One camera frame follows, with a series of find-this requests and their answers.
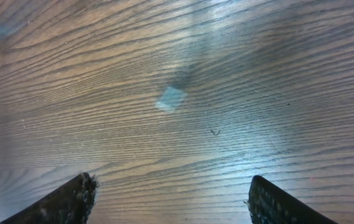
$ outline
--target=black object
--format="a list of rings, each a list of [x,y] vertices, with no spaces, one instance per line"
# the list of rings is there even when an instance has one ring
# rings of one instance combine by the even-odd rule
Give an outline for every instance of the black object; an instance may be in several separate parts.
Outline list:
[[[0,224],[85,224],[98,184],[82,173]]]
[[[258,175],[247,204],[253,224],[337,224]]]

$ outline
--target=wooden table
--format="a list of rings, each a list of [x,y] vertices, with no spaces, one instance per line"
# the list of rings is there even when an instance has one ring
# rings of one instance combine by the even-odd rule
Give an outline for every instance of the wooden table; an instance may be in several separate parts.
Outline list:
[[[256,174],[354,223],[354,1],[0,0],[0,29],[0,221],[86,171],[91,224],[249,223]]]

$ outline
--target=small dark mark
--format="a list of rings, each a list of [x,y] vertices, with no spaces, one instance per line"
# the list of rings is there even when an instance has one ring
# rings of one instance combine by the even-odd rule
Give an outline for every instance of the small dark mark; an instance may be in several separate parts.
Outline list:
[[[213,133],[214,136],[218,136],[220,134],[220,132],[221,132],[221,130],[218,130],[218,132],[216,133],[215,131],[213,131],[211,129],[210,129],[210,131]]]

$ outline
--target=brown wood grain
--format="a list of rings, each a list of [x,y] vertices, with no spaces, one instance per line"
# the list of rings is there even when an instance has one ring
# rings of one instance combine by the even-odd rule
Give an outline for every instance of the brown wood grain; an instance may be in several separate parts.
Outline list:
[[[0,221],[89,172],[94,224],[250,223],[254,175],[354,223],[354,1],[0,0],[0,27]]]

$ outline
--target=wooden surface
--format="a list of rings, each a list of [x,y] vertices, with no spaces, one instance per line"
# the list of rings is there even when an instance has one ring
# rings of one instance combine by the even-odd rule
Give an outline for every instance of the wooden surface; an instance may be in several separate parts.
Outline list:
[[[0,221],[87,171],[91,224],[249,223],[256,174],[354,223],[354,1],[0,0],[0,27]]]

